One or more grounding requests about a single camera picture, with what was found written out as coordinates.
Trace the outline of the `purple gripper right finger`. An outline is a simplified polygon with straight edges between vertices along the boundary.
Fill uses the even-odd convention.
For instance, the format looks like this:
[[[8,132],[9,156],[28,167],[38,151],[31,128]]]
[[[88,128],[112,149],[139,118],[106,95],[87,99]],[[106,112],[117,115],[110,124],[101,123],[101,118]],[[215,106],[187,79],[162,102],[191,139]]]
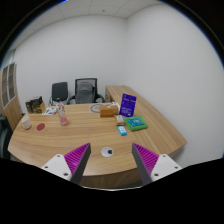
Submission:
[[[143,185],[181,170],[181,167],[167,154],[158,155],[136,143],[132,144],[132,155]]]

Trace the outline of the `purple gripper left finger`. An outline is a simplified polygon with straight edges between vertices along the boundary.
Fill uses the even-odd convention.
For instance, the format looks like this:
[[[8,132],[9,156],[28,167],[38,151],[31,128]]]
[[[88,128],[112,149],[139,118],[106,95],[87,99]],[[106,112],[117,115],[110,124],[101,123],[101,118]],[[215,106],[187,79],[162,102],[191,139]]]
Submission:
[[[90,154],[91,145],[87,143],[65,155],[56,154],[42,169],[79,185]]]

